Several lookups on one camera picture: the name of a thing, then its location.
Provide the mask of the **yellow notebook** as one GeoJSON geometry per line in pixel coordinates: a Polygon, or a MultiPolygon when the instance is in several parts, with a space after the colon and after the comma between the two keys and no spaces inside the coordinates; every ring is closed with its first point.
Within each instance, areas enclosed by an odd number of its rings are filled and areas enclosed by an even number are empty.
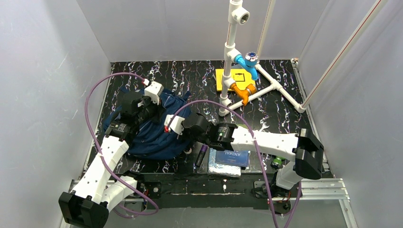
{"type": "MultiPolygon", "coordinates": [[[[215,69],[216,76],[216,90],[218,92],[222,91],[222,74],[224,69],[215,69]]],[[[245,69],[231,69],[231,78],[237,83],[239,89],[244,90],[249,84],[256,85],[255,81],[252,80],[251,74],[245,69]]]]}

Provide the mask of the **navy blue student backpack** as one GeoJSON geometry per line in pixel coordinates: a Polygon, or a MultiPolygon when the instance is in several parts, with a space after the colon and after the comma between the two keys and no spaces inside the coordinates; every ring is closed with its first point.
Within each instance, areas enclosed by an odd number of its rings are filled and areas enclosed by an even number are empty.
{"type": "MultiPolygon", "coordinates": [[[[124,95],[131,91],[122,88],[124,95]]],[[[185,107],[190,91],[178,96],[164,89],[160,95],[161,105],[165,108],[160,122],[146,121],[143,124],[127,124],[121,121],[122,104],[118,106],[103,122],[104,136],[113,136],[125,141],[129,148],[127,153],[150,160],[167,160],[178,156],[192,146],[192,141],[185,139],[175,132],[164,131],[164,121],[168,114],[178,112],[178,116],[186,118],[192,112],[185,107]]]]}

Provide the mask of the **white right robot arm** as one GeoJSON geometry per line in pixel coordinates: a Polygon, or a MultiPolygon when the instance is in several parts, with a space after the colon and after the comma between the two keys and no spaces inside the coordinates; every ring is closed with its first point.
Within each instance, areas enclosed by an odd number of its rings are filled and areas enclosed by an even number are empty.
{"type": "Polygon", "coordinates": [[[287,160],[275,172],[272,189],[290,190],[302,179],[322,178],[324,146],[310,129],[289,134],[249,131],[231,123],[214,124],[201,114],[191,114],[179,125],[183,136],[232,157],[254,151],[287,160]]]}

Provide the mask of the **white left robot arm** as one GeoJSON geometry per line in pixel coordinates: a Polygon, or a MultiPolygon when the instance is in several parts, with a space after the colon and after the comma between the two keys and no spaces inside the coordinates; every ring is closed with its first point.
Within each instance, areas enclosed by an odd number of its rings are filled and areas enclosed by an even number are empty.
{"type": "Polygon", "coordinates": [[[111,115],[98,155],[85,175],[70,192],[63,192],[59,205],[68,224],[79,228],[102,228],[109,213],[127,196],[141,192],[138,181],[129,172],[117,176],[113,170],[137,136],[140,125],[158,122],[165,108],[161,92],[128,92],[120,110],[111,115]]]}

